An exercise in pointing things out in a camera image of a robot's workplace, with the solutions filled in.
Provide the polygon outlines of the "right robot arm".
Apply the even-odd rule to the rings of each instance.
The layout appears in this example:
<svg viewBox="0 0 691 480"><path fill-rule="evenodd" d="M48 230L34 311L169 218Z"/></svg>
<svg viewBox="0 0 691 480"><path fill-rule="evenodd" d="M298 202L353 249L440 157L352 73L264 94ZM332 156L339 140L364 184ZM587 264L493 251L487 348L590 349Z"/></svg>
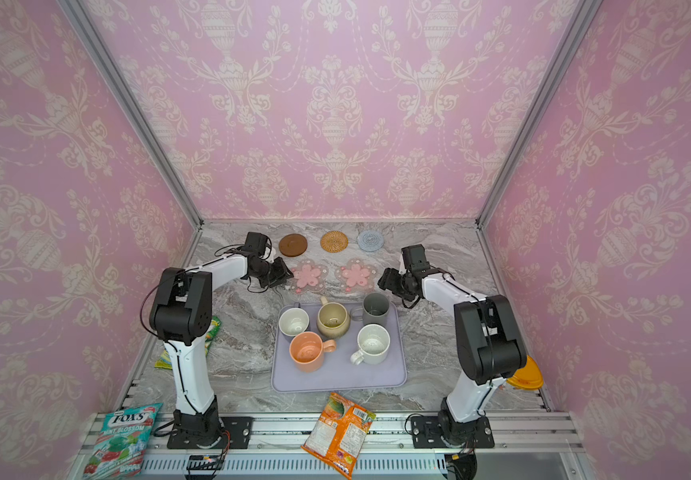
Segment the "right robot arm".
<svg viewBox="0 0 691 480"><path fill-rule="evenodd" d="M487 429L485 408L495 391L527 365L509 300L463 286L447 270L431 265L421 245L401 249L401 267L385 269L377 285L401 298L407 309L427 300L451 314L461 375L441 402L441 438L455 447L473 444Z"/></svg>

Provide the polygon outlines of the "brown wooden coaster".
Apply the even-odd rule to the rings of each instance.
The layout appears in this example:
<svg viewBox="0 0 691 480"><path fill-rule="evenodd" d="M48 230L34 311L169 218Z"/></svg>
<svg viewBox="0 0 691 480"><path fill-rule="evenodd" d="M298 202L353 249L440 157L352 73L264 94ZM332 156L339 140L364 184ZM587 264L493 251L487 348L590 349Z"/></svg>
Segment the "brown wooden coaster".
<svg viewBox="0 0 691 480"><path fill-rule="evenodd" d="M298 233L285 235L278 244L279 252L286 257L301 256L307 247L307 239Z"/></svg>

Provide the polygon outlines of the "woven rattan coaster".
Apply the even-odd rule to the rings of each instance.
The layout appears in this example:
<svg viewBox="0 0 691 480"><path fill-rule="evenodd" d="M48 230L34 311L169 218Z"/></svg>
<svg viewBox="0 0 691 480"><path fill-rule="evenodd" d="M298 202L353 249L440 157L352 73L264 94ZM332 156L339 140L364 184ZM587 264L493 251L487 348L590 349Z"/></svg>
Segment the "woven rattan coaster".
<svg viewBox="0 0 691 480"><path fill-rule="evenodd" d="M338 253L349 246L349 238L341 231L326 232L320 240L321 248L328 253Z"/></svg>

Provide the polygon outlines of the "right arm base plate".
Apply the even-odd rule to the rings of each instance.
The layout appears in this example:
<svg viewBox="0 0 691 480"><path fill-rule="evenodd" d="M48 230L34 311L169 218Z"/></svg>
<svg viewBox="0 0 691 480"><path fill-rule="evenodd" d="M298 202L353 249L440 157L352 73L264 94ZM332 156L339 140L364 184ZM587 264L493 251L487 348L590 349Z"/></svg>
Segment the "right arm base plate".
<svg viewBox="0 0 691 480"><path fill-rule="evenodd" d="M487 416L459 423L441 415L419 415L409 418L409 432L417 449L495 447L491 422Z"/></svg>

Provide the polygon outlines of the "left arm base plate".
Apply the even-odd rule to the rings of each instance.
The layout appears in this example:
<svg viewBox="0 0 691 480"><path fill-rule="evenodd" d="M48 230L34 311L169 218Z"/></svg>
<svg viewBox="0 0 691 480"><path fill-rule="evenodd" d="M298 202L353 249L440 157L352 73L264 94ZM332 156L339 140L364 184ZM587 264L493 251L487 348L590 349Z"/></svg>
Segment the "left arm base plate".
<svg viewBox="0 0 691 480"><path fill-rule="evenodd" d="M246 449L251 436L251 417L205 417L185 415L175 419L167 448Z"/></svg>

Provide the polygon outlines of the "white mug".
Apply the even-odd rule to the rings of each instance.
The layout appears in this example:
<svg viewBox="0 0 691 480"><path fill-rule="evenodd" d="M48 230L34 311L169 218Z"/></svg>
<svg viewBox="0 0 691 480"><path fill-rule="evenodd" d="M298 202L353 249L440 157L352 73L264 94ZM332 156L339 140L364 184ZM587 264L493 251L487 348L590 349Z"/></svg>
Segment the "white mug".
<svg viewBox="0 0 691 480"><path fill-rule="evenodd" d="M357 351L351 355L351 364L379 365L387 358L389 347L391 336L383 326L365 325L357 334Z"/></svg>

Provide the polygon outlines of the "blue woven coaster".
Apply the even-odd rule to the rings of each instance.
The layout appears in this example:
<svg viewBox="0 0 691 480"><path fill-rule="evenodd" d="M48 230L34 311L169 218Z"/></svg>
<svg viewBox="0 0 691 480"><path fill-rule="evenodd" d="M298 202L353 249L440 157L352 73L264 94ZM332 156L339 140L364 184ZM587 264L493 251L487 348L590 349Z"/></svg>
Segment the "blue woven coaster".
<svg viewBox="0 0 691 480"><path fill-rule="evenodd" d="M383 248L385 238L377 230L365 230L357 236L357 245L364 252L377 252Z"/></svg>

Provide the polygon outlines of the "small lavender white cup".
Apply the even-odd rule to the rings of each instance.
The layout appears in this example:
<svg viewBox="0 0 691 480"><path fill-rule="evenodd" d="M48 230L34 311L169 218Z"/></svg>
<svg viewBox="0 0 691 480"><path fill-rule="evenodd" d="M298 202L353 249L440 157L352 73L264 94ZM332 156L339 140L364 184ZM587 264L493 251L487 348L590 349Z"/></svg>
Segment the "small lavender white cup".
<svg viewBox="0 0 691 480"><path fill-rule="evenodd" d="M285 337L293 338L308 328L309 315L300 307L289 308L279 316L278 330Z"/></svg>

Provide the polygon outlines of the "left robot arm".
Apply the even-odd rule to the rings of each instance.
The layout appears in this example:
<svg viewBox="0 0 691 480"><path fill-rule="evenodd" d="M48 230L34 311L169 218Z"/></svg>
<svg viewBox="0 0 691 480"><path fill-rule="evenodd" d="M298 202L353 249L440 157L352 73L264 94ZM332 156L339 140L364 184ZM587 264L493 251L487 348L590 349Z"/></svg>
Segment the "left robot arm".
<svg viewBox="0 0 691 480"><path fill-rule="evenodd" d="M265 292L291 277L271 240L258 232L249 232L243 244L226 248L209 262L162 272L159 284L148 294L152 299L148 324L150 333L163 342L173 371L176 400L168 448L225 451L231 444L206 365L213 292L234 280L251 279Z"/></svg>

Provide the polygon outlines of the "grey mug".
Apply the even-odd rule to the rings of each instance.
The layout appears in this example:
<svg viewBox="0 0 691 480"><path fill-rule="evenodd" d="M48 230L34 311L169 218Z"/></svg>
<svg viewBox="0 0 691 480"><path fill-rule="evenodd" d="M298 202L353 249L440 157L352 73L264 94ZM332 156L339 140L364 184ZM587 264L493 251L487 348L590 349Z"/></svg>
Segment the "grey mug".
<svg viewBox="0 0 691 480"><path fill-rule="evenodd" d="M387 327L387 317L391 311L391 302L387 296L381 293L371 293L363 299L361 305L351 309L349 315L352 320L363 325L380 325Z"/></svg>

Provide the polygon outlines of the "pink flower coaster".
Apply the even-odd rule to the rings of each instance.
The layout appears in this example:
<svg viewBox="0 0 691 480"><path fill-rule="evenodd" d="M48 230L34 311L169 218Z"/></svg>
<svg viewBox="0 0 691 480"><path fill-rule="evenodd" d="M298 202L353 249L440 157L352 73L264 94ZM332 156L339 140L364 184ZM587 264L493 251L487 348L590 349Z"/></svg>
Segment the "pink flower coaster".
<svg viewBox="0 0 691 480"><path fill-rule="evenodd" d="M295 268L291 268L293 275L293 289L297 295L305 292L323 292L327 268L311 260L301 261Z"/></svg>
<svg viewBox="0 0 691 480"><path fill-rule="evenodd" d="M337 267L335 275L340 287L347 293L371 293L377 282L377 268L359 258Z"/></svg>

